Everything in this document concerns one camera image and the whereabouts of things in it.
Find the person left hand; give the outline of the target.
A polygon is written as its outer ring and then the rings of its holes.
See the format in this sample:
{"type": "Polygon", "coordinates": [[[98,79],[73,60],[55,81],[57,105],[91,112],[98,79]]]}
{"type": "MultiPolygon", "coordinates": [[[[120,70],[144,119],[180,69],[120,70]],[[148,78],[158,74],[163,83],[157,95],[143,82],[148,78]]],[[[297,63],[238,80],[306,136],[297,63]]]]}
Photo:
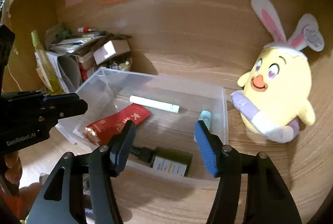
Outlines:
{"type": "Polygon", "coordinates": [[[16,151],[5,155],[5,164],[8,167],[5,173],[6,179],[12,184],[19,185],[22,177],[22,164],[19,158],[19,152],[16,151]]]}

